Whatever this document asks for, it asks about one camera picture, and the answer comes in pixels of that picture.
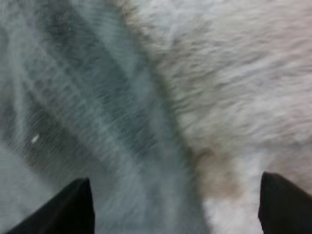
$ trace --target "white fur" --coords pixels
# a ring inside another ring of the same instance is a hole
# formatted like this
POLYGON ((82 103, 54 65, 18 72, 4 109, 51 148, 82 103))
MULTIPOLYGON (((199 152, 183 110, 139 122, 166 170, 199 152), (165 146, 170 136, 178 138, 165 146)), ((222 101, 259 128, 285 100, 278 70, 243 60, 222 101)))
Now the white fur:
POLYGON ((215 234, 260 234, 260 177, 312 192, 312 1, 114 0, 163 77, 215 234))

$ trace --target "blurry surface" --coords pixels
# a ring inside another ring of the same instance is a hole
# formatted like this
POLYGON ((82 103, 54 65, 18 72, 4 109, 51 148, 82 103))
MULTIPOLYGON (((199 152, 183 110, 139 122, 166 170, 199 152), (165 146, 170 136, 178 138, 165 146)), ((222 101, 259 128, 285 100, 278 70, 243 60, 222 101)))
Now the blurry surface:
POLYGON ((216 234, 260 234, 262 172, 312 192, 312 2, 112 0, 162 74, 216 234))

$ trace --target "fur texture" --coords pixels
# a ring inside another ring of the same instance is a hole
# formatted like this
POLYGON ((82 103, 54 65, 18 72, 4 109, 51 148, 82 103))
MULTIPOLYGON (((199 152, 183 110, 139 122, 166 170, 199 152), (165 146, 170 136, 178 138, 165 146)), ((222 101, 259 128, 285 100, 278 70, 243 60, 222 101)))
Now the fur texture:
POLYGON ((312 192, 312 1, 114 0, 196 157, 214 234, 260 234, 264 170, 312 192))

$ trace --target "black object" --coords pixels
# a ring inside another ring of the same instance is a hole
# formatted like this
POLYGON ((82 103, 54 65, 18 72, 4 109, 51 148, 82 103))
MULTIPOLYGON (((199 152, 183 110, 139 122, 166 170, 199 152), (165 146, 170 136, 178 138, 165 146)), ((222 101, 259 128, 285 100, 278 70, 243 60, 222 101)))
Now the black object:
POLYGON ((264 173, 258 217, 264 234, 312 234, 312 197, 284 177, 264 173))
POLYGON ((89 179, 77 179, 7 234, 93 234, 89 179))

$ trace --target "white speck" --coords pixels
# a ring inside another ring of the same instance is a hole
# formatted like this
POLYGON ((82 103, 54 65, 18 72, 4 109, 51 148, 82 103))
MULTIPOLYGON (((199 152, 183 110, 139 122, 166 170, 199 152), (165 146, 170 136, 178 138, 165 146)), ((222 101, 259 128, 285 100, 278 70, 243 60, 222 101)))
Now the white speck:
POLYGON ((39 139, 39 134, 35 135, 34 138, 32 138, 31 143, 35 144, 38 139, 39 139))

